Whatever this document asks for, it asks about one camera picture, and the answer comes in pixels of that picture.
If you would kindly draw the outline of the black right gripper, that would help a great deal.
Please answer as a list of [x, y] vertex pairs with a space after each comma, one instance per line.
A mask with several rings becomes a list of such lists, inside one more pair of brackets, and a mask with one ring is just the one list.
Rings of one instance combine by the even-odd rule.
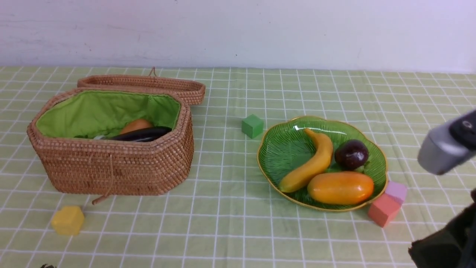
[[476, 191], [473, 203], [441, 230], [411, 243], [410, 258], [418, 268], [474, 268], [476, 266]]

